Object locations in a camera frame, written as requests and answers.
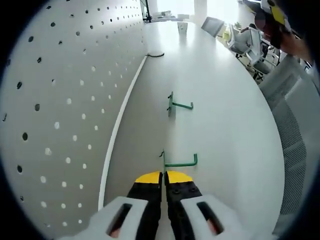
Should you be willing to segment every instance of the metal bracket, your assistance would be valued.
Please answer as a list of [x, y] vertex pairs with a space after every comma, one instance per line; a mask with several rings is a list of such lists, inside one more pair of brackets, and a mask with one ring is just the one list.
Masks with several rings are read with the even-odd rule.
[[181, 107], [181, 108], [185, 108], [185, 109], [189, 109], [189, 110], [194, 109], [193, 102], [191, 102], [191, 106], [187, 106], [187, 105], [183, 105], [183, 104], [179, 104], [179, 103], [174, 102], [174, 92], [173, 91], [171, 92], [170, 96], [168, 96], [168, 99], [169, 99], [169, 107], [166, 110], [168, 111], [169, 117], [170, 117], [173, 106], [177, 106], [177, 107]]
[[188, 163], [166, 163], [166, 153], [165, 150], [163, 149], [159, 158], [163, 158], [163, 172], [166, 172], [166, 168], [175, 168], [175, 167], [191, 167], [195, 166], [198, 163], [198, 154], [195, 153], [193, 154], [193, 162], [188, 162]]

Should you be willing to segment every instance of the white pegboard wall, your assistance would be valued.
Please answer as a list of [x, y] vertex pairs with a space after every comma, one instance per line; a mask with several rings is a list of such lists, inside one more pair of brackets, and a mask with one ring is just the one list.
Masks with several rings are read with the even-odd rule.
[[0, 89], [0, 154], [23, 211], [47, 238], [98, 209], [102, 169], [147, 50], [138, 0], [53, 0], [29, 23]]

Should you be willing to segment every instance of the white table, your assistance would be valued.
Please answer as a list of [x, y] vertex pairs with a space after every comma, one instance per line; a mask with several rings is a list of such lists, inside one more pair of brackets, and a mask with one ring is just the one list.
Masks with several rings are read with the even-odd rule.
[[[239, 215], [252, 232], [271, 233], [283, 199], [285, 170], [273, 115], [257, 84], [220, 42], [193, 23], [179, 35], [176, 22], [145, 26], [148, 58], [125, 109], [115, 140], [108, 178], [108, 203], [125, 196], [137, 177], [161, 171], [169, 162], [193, 160], [195, 167], [175, 168], [193, 177], [203, 195], [213, 194]], [[193, 102], [168, 118], [167, 96]], [[165, 192], [157, 239], [174, 239]]]

